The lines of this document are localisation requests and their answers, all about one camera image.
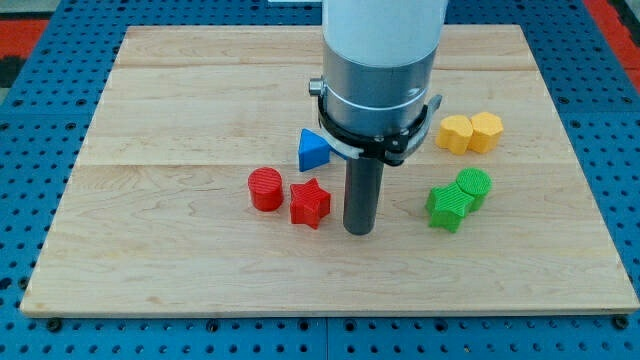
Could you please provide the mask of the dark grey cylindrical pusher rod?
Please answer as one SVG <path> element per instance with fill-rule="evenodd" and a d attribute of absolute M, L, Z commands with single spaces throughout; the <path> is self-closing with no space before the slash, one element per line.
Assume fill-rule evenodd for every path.
<path fill-rule="evenodd" d="M 346 164 L 343 225 L 354 235 L 366 235 L 375 225 L 384 164 L 371 158 Z"/>

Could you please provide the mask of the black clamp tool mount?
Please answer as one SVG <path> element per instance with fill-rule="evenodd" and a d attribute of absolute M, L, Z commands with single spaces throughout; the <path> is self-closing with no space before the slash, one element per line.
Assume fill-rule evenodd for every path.
<path fill-rule="evenodd" d="M 322 137 L 344 159 L 370 158 L 396 167 L 415 153 L 429 132 L 431 120 L 440 108 L 442 96 L 434 95 L 408 127 L 391 135 L 358 135 L 340 127 L 325 111 L 324 96 L 317 98 L 318 123 Z"/>

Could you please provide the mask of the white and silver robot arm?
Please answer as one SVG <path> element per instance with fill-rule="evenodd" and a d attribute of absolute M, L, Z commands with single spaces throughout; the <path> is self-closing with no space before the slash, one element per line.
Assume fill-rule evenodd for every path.
<path fill-rule="evenodd" d="M 347 160 L 343 226 L 375 225 L 383 169 L 424 142 L 441 96 L 427 95 L 448 0 L 324 0 L 322 75 L 309 82 L 329 145 Z"/>

